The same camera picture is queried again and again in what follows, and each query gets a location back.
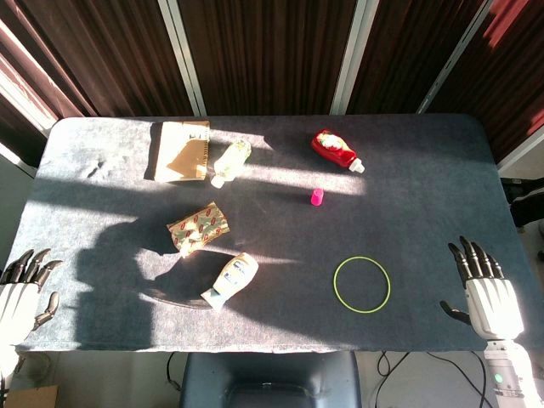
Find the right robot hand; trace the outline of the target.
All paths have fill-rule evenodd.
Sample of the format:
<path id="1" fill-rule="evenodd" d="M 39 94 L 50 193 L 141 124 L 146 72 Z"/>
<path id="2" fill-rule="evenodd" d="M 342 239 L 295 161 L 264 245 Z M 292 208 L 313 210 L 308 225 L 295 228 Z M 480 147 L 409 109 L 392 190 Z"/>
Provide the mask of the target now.
<path id="1" fill-rule="evenodd" d="M 513 285 L 496 259 L 479 244 L 460 238 L 461 245 L 450 242 L 467 301 L 468 312 L 439 302 L 452 319 L 471 326 L 486 341 L 513 341 L 523 331 L 524 324 Z"/>

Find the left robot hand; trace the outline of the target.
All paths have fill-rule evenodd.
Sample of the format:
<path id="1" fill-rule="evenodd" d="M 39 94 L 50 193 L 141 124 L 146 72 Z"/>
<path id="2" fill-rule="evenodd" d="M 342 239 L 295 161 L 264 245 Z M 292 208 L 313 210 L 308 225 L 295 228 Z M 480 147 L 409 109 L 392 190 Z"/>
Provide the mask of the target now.
<path id="1" fill-rule="evenodd" d="M 52 292 L 47 308 L 36 314 L 41 292 L 52 271 L 62 260 L 43 264 L 51 249 L 27 250 L 1 273 L 1 347 L 23 343 L 31 332 L 52 320 L 60 295 Z"/>

